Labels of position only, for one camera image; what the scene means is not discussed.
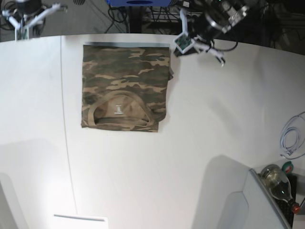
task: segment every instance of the white cable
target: white cable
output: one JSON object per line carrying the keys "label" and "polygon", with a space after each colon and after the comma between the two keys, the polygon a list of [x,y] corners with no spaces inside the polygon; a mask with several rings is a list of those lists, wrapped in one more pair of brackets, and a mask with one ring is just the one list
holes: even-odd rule
{"label": "white cable", "polygon": [[[301,118],[304,122],[305,119],[301,116],[305,114],[305,112],[302,112],[296,116],[293,116],[283,127],[282,132],[281,132],[281,136],[280,136],[280,148],[289,156],[291,156],[296,150],[298,150],[304,143],[305,141],[305,137],[303,138],[302,142],[300,143],[300,138],[301,138],[301,132],[298,128],[291,126],[298,118]],[[295,143],[292,146],[287,147],[285,144],[285,140],[286,137],[289,133],[295,132],[296,134],[296,138],[295,138]],[[298,156],[298,157],[294,157],[294,158],[288,158],[287,156],[281,154],[282,157],[288,159],[288,160],[294,160],[294,159],[298,159],[302,156],[304,156],[305,153],[303,153],[302,155]]]}

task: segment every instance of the bottle cap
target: bottle cap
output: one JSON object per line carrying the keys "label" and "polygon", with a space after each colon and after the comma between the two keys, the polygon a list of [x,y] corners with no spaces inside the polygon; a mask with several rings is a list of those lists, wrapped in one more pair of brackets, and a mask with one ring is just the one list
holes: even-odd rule
{"label": "bottle cap", "polygon": [[301,210],[301,207],[299,206],[298,203],[294,204],[292,207],[291,207],[291,211],[295,214],[297,214],[299,211]]}

